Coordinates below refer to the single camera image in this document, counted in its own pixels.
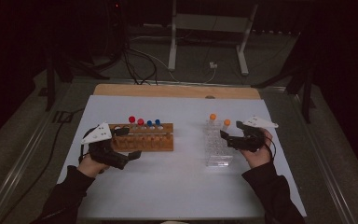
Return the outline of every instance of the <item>metal stand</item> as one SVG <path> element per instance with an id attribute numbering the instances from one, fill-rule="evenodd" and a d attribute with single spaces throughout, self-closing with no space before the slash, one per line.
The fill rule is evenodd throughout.
<path id="1" fill-rule="evenodd" d="M 175 70 L 176 61 L 176 29 L 187 30 L 205 30 L 205 31 L 224 31 L 243 33 L 242 42 L 236 47 L 238 60 L 241 67 L 241 74 L 249 75 L 248 66 L 245 61 L 243 51 L 246 42 L 252 30 L 252 24 L 257 11 L 257 5 L 253 6 L 249 18 L 243 17 L 223 17 L 223 16 L 207 16 L 207 15 L 193 15 L 181 14 L 176 12 L 176 0 L 172 2 L 172 40 L 170 59 L 168 61 L 168 69 Z"/>

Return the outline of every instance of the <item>hand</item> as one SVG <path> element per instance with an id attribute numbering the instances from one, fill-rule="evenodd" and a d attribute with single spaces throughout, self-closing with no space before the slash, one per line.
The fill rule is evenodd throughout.
<path id="1" fill-rule="evenodd" d="M 268 147 L 270 147 L 271 139 L 272 139 L 271 133 L 265 129 L 261 129 L 261 131 L 263 131 L 264 135 L 266 136 L 266 145 Z M 263 164 L 271 161 L 269 149 L 266 146 L 262 146 L 256 152 L 251 152 L 251 151 L 244 150 L 244 149 L 240 149 L 240 152 L 245 157 L 245 159 L 248 161 L 249 166 L 251 168 L 255 168 L 257 166 L 263 165 Z"/>
<path id="2" fill-rule="evenodd" d="M 101 170 L 107 170 L 108 165 L 94 161 L 91 155 L 87 154 L 83 161 L 77 166 L 77 170 L 89 177 L 95 178 Z"/>

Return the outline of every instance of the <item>orange cap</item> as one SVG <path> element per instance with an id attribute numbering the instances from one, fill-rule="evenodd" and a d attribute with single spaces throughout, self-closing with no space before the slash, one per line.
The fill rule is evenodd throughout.
<path id="1" fill-rule="evenodd" d="M 228 126 L 231 123 L 229 119 L 225 119 L 225 125 Z"/>
<path id="2" fill-rule="evenodd" d="M 211 115 L 209 116 L 209 119 L 216 119 L 216 115 L 215 115 L 215 114 L 211 114 Z"/>

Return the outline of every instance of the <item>red cap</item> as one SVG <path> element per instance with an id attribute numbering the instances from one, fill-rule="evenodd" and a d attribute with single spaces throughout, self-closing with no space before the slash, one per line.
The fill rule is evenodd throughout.
<path id="1" fill-rule="evenodd" d="M 138 125 L 144 125 L 144 120 L 143 119 L 138 119 Z"/>
<path id="2" fill-rule="evenodd" d="M 129 122 L 130 122 L 130 123 L 135 122 L 135 117 L 134 117 L 134 116 L 129 117 Z"/>

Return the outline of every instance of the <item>wooden board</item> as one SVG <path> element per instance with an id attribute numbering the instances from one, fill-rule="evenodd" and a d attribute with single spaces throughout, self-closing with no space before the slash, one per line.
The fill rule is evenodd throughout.
<path id="1" fill-rule="evenodd" d="M 195 87 L 195 86 L 150 86 L 125 84 L 99 84 L 94 95 L 156 96 L 215 99 L 258 100 L 260 94 L 253 88 Z"/>

